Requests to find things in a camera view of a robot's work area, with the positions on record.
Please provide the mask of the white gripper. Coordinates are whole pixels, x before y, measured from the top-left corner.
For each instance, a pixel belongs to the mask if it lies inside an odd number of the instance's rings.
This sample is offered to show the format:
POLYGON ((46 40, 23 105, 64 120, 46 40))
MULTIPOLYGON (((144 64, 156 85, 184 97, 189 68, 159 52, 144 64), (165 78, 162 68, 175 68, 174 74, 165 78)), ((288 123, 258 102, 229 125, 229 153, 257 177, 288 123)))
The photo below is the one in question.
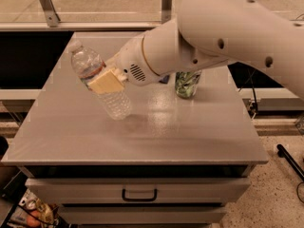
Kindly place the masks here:
POLYGON ((97 94, 107 94, 124 90, 127 78, 136 86, 156 83, 161 77, 150 68, 144 58, 143 38, 144 35, 141 34, 130 39, 117 56, 107 59, 105 64, 110 69, 93 78, 87 84, 88 87, 97 94))

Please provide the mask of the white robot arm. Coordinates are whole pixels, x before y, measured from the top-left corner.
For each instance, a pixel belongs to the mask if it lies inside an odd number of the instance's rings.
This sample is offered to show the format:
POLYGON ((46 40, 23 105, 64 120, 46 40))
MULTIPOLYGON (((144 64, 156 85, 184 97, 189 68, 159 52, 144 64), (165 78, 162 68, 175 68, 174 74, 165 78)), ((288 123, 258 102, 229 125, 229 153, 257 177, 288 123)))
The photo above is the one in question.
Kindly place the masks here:
POLYGON ((241 62, 304 98, 304 27, 255 0, 182 0, 177 16, 128 41, 88 86, 119 92, 178 71, 241 62))

